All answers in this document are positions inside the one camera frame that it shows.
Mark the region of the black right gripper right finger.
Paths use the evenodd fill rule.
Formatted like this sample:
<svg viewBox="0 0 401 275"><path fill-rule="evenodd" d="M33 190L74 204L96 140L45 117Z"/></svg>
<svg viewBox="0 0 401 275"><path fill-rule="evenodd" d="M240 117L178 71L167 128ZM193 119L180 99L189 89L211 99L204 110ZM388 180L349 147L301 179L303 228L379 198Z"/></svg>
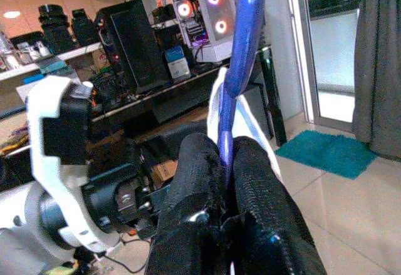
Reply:
<svg viewBox="0 0 401 275"><path fill-rule="evenodd" d="M232 165L246 274L326 274L297 204L253 139L234 140Z"/></svg>

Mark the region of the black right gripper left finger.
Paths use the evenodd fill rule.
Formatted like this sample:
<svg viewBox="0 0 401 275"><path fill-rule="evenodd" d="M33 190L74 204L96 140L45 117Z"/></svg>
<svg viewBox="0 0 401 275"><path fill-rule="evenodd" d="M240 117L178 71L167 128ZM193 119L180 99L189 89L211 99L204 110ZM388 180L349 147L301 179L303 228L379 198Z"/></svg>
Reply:
<svg viewBox="0 0 401 275"><path fill-rule="evenodd" d="M227 273L223 173L219 150L210 138L203 133L184 138L150 246L147 274Z"/></svg>

